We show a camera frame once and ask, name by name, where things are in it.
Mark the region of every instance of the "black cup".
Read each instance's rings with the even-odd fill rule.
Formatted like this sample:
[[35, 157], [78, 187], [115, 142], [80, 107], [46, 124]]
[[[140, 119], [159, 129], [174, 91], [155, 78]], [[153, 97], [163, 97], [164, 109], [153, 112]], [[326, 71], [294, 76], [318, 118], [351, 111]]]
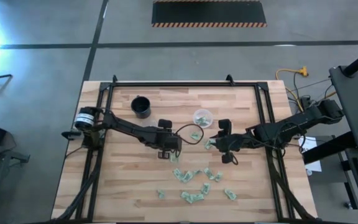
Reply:
[[144, 119], [150, 116], [152, 110], [150, 109], [150, 101], [144, 96], [137, 96], [131, 103], [132, 111], [135, 112], [136, 117]]

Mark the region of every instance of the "butcher block tabletop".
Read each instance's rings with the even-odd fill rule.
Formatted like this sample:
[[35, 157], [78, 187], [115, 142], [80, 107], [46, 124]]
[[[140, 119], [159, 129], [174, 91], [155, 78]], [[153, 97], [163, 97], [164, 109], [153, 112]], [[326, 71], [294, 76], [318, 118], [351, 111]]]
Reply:
[[[276, 121], [291, 116], [283, 82], [266, 82]], [[77, 112], [84, 106], [96, 106], [99, 84], [84, 82]], [[147, 119], [137, 119], [131, 110], [131, 101], [138, 95], [150, 100], [152, 113]], [[262, 103], [266, 120], [269, 121], [263, 93]], [[158, 159], [157, 150], [145, 147], [136, 138], [109, 130], [104, 146], [94, 222], [277, 221], [265, 149], [241, 149], [235, 152], [239, 161], [239, 165], [235, 166], [222, 164], [221, 153], [215, 147], [209, 150], [204, 148], [208, 138], [219, 131], [220, 119], [231, 120], [233, 133], [244, 133], [245, 128], [260, 124], [254, 88], [115, 87], [111, 109], [117, 117], [141, 126], [157, 124], [159, 119], [169, 119], [174, 131], [192, 123], [193, 113], [198, 109], [212, 112], [214, 121], [204, 129], [204, 138], [199, 144], [183, 142], [177, 163]], [[190, 138], [193, 131], [196, 131], [196, 127], [189, 126], [179, 134], [188, 141], [195, 141]], [[81, 142], [80, 139], [70, 141], [67, 153], [79, 148]], [[65, 160], [52, 218], [61, 215], [78, 193], [85, 158], [86, 149], [80, 149]], [[291, 191], [306, 210], [316, 216], [305, 165], [296, 146], [287, 148], [284, 161]], [[176, 168], [186, 172], [206, 167], [214, 174], [222, 172], [223, 179], [215, 182], [201, 173], [184, 184], [173, 175]], [[199, 193], [204, 183], [210, 183], [211, 190], [203, 201], [189, 204], [180, 197], [182, 191]], [[237, 198], [229, 200], [224, 189], [232, 190]], [[163, 190], [165, 198], [159, 199], [157, 190]], [[90, 190], [85, 199], [84, 217], [88, 211], [89, 196]], [[287, 217], [281, 191], [280, 198]]]

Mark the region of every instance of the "clear plastic bowl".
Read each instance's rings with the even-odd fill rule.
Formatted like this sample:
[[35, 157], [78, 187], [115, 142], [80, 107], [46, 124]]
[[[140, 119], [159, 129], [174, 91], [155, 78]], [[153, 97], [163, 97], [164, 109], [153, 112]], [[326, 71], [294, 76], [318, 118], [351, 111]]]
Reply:
[[197, 110], [193, 114], [193, 122], [200, 125], [202, 128], [208, 128], [214, 121], [213, 115], [209, 110]]

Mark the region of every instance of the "concrete floor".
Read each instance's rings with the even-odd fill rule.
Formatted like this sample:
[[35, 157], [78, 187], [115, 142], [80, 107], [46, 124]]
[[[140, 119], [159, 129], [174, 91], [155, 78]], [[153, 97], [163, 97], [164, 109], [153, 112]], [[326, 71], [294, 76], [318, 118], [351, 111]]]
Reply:
[[[262, 0], [266, 29], [152, 29], [152, 1], [110, 0], [100, 43], [202, 41], [358, 40], [358, 1]], [[102, 0], [0, 0], [0, 44], [90, 44]], [[14, 78], [0, 91], [0, 127], [10, 131], [16, 151], [31, 154], [12, 168], [0, 189], [0, 223], [48, 220], [89, 49], [0, 50], [0, 74]], [[279, 68], [307, 66], [298, 87], [327, 79], [328, 69], [351, 63], [358, 45], [297, 47], [200, 47], [98, 49], [90, 80], [271, 80]], [[291, 73], [280, 77], [293, 88]], [[329, 81], [300, 90], [323, 97]], [[310, 136], [340, 135], [339, 124], [318, 125]], [[346, 210], [343, 185], [311, 183], [323, 220], [358, 223], [358, 210]]]

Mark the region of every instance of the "floor mat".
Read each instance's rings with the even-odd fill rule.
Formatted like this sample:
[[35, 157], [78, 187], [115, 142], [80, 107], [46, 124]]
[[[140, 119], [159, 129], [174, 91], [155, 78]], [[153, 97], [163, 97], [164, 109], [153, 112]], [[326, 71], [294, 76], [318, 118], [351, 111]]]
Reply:
[[161, 0], [153, 3], [153, 27], [266, 27], [259, 1]]

